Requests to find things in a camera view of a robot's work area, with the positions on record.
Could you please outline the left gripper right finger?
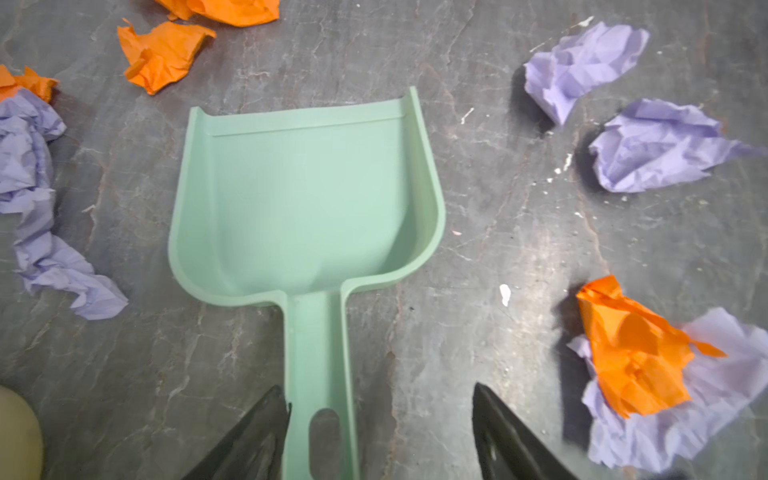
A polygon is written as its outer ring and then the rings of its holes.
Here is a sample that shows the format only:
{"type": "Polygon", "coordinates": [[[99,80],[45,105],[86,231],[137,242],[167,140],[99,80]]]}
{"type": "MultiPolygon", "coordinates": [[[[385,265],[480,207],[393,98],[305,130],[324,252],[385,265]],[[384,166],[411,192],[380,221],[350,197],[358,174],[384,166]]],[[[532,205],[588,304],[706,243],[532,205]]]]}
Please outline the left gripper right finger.
{"type": "Polygon", "coordinates": [[[472,427],[485,480],[577,479],[489,386],[479,382],[472,397],[472,427]]]}

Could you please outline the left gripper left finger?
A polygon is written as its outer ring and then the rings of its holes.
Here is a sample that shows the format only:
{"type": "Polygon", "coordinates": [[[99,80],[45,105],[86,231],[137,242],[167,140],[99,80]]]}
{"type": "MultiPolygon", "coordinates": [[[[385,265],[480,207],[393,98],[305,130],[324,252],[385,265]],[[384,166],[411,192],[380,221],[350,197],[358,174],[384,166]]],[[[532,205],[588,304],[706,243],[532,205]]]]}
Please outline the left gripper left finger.
{"type": "Polygon", "coordinates": [[[279,479],[290,416],[273,386],[182,479],[279,479]]]}

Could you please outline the green plastic dustpan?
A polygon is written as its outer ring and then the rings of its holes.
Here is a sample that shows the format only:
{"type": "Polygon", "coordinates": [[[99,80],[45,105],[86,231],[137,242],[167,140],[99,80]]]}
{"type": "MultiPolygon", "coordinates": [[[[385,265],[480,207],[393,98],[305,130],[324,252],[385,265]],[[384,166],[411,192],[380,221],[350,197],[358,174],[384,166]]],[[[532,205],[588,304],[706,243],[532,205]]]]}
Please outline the green plastic dustpan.
{"type": "Polygon", "coordinates": [[[292,407],[285,478],[310,477],[310,425],[321,410],[339,418],[342,477],[359,477],[347,300],[419,269],[445,223],[415,88],[358,105],[190,110],[170,268],[207,304],[281,309],[292,407]]]}

